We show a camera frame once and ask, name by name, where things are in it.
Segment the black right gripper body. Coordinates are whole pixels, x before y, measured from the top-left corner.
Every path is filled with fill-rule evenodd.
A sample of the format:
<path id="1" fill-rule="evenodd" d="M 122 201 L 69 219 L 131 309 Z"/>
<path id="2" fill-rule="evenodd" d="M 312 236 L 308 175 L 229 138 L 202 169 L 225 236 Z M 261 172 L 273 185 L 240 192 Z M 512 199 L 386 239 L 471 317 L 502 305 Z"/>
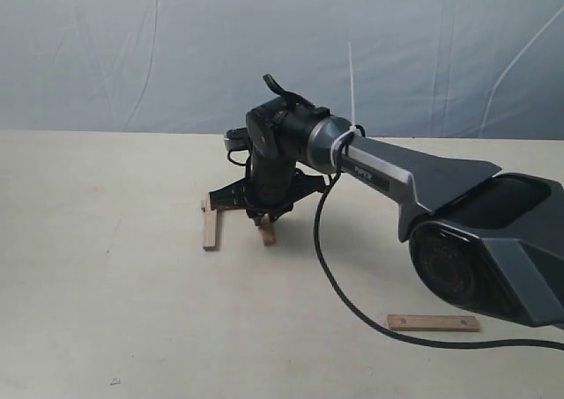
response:
<path id="1" fill-rule="evenodd" d="M 322 176 L 303 173 L 294 159 L 267 159 L 252 151 L 243 178 L 209 193 L 214 210 L 243 210 L 249 217 L 280 217 L 295 203 L 326 189 Z"/>

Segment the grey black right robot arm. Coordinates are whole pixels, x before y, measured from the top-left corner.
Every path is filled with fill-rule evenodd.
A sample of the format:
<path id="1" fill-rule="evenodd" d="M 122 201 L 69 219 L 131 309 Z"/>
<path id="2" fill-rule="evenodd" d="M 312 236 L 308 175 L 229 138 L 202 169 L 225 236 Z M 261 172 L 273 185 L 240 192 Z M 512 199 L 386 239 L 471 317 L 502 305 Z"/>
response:
<path id="1" fill-rule="evenodd" d="M 398 207 L 397 236 L 423 284 L 454 307 L 528 327 L 563 321 L 563 187 L 368 138 L 363 129 L 280 86 L 224 137 L 247 151 L 242 179 L 209 194 L 255 223 L 349 174 Z"/>

